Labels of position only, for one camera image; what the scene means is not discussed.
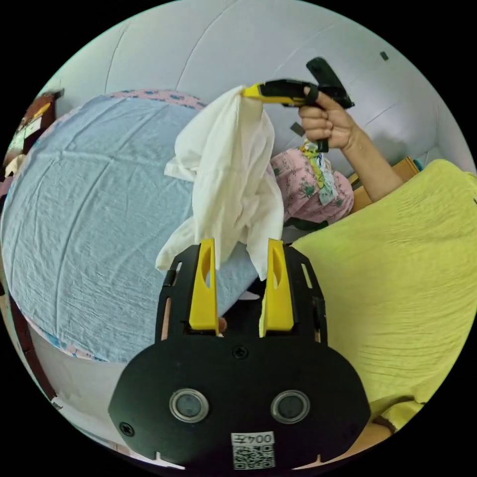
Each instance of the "yellow-green blanket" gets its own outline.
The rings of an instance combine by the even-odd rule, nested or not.
[[[329,345],[359,373],[373,416],[397,429],[442,384],[472,326],[476,201],[474,176],[435,161],[293,245],[323,291]]]

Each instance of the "finger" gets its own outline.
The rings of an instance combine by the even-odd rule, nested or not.
[[[328,119],[326,111],[314,106],[303,106],[298,111],[301,118]]]
[[[308,86],[305,86],[305,94],[308,94],[310,92],[310,88]],[[328,95],[323,93],[322,91],[318,92],[318,98],[316,101],[318,106],[321,106],[325,111],[329,111],[332,109],[342,109],[341,106],[331,99]]]
[[[219,318],[219,333],[223,333],[227,329],[227,322],[224,318]]]
[[[307,131],[307,139],[309,141],[319,141],[321,139],[328,139],[331,136],[330,129],[311,129]]]
[[[332,129],[333,123],[326,119],[304,118],[302,120],[302,127],[305,131],[310,129]]]

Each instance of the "printed number label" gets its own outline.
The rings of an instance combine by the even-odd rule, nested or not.
[[[273,432],[232,433],[233,446],[260,446],[273,444],[275,444]]]

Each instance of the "white towel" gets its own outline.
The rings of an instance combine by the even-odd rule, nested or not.
[[[261,102],[243,98],[243,86],[226,92],[181,131],[164,173],[194,182],[192,217],[169,238],[156,259],[167,270],[174,257],[215,239],[215,263],[227,261],[238,241],[247,245],[261,280],[268,239],[280,239],[283,201],[270,167],[275,132]]]

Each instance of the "human hand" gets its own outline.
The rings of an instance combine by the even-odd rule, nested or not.
[[[310,88],[306,86],[305,94],[309,91]],[[299,115],[308,140],[328,139],[330,149],[347,149],[360,131],[346,110],[321,91],[317,98],[317,107],[303,106]]]

